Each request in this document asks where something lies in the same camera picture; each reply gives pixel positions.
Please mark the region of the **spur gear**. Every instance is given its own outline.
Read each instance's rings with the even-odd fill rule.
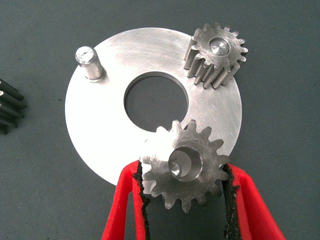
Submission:
[[[184,68],[188,77],[196,77],[194,83],[203,82],[206,89],[212,84],[216,89],[226,85],[246,61],[248,49],[243,47],[244,39],[237,38],[238,32],[230,32],[230,27],[214,27],[205,24],[195,30],[185,55]]]
[[[207,192],[221,194],[216,180],[228,179],[222,166],[229,162],[229,157],[217,154],[224,141],[209,141],[211,127],[200,133],[196,128],[194,120],[185,129],[179,121],[173,121],[170,131],[160,126],[154,137],[146,141],[147,152],[140,159],[143,168],[150,170],[145,172],[143,180],[155,182],[150,194],[152,197],[162,195],[166,209],[177,199],[181,200],[185,213],[189,212],[192,199],[203,206]]]

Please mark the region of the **gear center hole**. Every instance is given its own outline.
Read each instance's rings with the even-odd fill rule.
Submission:
[[[202,159],[196,150],[182,146],[171,153],[168,166],[175,179],[190,182],[200,175]]]
[[[187,114],[188,95],[172,75],[146,72],[127,87],[124,108],[136,126],[155,133],[159,126],[169,130],[174,120],[182,122]]]

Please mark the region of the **red clamp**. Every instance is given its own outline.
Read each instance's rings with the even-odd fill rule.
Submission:
[[[240,168],[227,164],[229,180],[223,183],[229,240],[285,240],[251,177]],[[101,240],[123,240],[126,226],[128,194],[133,192],[135,232],[137,240],[150,239],[143,195],[142,167],[139,161],[121,172],[113,204]]]

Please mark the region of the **metal disc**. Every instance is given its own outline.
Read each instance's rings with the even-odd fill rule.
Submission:
[[[149,76],[169,78],[182,88],[187,99],[183,128],[196,120],[197,132],[209,126],[210,141],[223,139],[218,154],[229,155],[234,148],[242,119],[236,81],[218,89],[195,85],[184,69],[190,38],[164,28],[125,31],[95,47],[105,79],[92,83],[80,67],[74,71],[65,99],[68,132],[84,162],[109,183],[117,184],[121,170],[140,158],[146,139],[156,134],[136,126],[124,105],[130,87]]]

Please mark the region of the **gray cutting mat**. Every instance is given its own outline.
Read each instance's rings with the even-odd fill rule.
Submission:
[[[318,239],[319,16],[316,0],[2,0],[0,77],[28,108],[19,127],[0,136],[0,239],[87,240],[103,232],[115,187],[78,156],[64,117],[76,49],[135,28],[192,35],[214,22],[238,30],[249,49],[236,74],[243,119],[231,162],[252,176],[288,239]],[[168,80],[144,80],[129,97],[128,114],[144,128],[184,117],[184,96]],[[130,204],[126,239],[135,239]],[[223,239],[223,198],[194,204],[189,214],[156,198],[147,212],[153,240]]]

